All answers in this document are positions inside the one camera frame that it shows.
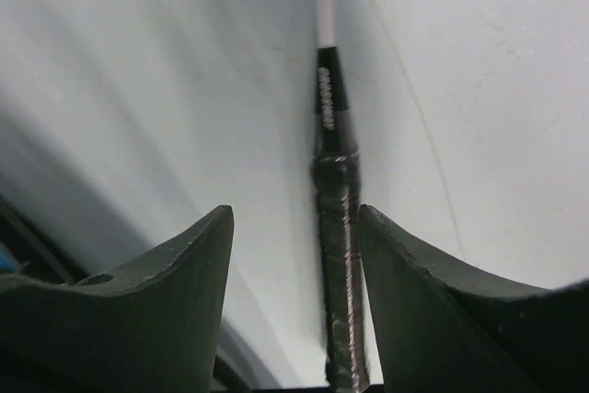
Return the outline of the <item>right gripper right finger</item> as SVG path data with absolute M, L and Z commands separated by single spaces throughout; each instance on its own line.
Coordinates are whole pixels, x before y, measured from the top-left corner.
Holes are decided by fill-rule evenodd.
M 518 283 L 415 237 L 376 208 L 359 241 L 388 392 L 584 392 L 588 283 Z

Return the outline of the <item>blue racket bag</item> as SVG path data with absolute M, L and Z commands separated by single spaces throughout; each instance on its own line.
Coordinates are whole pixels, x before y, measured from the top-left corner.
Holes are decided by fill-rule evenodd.
M 14 273 L 19 270 L 19 264 L 15 259 L 4 249 L 0 250 L 0 272 Z

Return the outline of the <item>white racket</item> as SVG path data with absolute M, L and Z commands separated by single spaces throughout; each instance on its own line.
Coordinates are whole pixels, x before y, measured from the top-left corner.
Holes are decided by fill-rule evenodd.
M 364 392 L 370 380 L 358 245 L 360 157 L 335 41 L 333 0 L 316 0 L 316 30 L 312 180 L 325 310 L 326 379 L 335 392 Z

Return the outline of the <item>black racket bag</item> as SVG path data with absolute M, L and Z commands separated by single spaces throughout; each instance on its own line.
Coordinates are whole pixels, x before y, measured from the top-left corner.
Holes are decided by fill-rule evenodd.
M 1 197 L 1 249 L 19 264 L 17 274 L 48 283 L 75 284 L 88 271 L 4 197 Z

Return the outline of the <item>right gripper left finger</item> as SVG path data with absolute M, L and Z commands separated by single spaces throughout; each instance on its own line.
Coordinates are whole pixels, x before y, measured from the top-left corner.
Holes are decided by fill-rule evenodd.
M 227 205 L 74 285 L 1 278 L 5 392 L 206 392 L 234 234 Z

